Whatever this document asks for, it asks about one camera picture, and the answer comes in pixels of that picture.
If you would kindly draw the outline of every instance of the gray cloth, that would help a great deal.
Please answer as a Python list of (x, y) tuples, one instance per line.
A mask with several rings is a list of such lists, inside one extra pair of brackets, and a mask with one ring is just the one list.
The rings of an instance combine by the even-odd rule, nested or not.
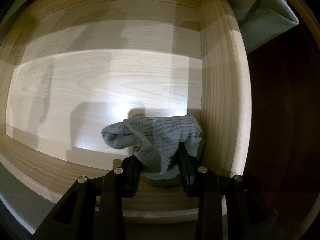
[(159, 187), (180, 183), (175, 161), (179, 142), (185, 144), (189, 155), (197, 158), (204, 144), (202, 130), (191, 115), (124, 119), (106, 126), (101, 133), (114, 149), (135, 146), (133, 154), (143, 164), (143, 176)]
[(296, 26), (299, 20), (286, 0), (228, 0), (248, 53)]

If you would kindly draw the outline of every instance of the gray sock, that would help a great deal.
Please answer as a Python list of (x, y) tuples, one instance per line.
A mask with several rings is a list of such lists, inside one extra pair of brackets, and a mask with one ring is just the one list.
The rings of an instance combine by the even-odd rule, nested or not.
[(114, 149), (135, 145), (133, 154), (143, 164), (143, 176), (154, 186), (180, 183), (175, 152), (183, 142), (189, 155), (201, 156), (202, 130), (191, 115), (174, 117), (137, 117), (124, 119), (102, 130), (104, 141)]

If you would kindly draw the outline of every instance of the fabric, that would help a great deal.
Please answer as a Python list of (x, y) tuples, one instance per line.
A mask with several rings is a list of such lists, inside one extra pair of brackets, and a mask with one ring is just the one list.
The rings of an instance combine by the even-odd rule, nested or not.
[(244, 17), (237, 18), (247, 53), (262, 46), (299, 21), (286, 0), (228, 0), (235, 15), (241, 9)]
[(154, 186), (180, 184), (175, 153), (179, 142), (198, 159), (204, 139), (202, 130), (191, 115), (174, 117), (137, 117), (124, 119), (102, 130), (104, 141), (114, 149), (134, 145), (133, 154), (143, 165), (143, 176)]

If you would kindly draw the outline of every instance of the rivet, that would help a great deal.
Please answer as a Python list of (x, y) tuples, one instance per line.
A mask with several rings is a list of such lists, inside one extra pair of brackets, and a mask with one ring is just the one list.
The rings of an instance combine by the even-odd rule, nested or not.
[(115, 168), (113, 171), (115, 174), (121, 174), (123, 172), (123, 169), (119, 167), (119, 168)]
[(208, 169), (206, 167), (204, 167), (204, 166), (200, 166), (198, 168), (198, 171), (201, 172), (201, 173), (206, 173), (208, 171)]
[(242, 181), (243, 181), (243, 178), (242, 178), (241, 175), (236, 175), (236, 176), (234, 176), (233, 179), (234, 179), (236, 182), (242, 182)]
[(78, 179), (78, 182), (79, 183), (85, 183), (87, 181), (87, 177), (86, 176), (81, 176), (81, 177), (79, 177), (79, 179)]

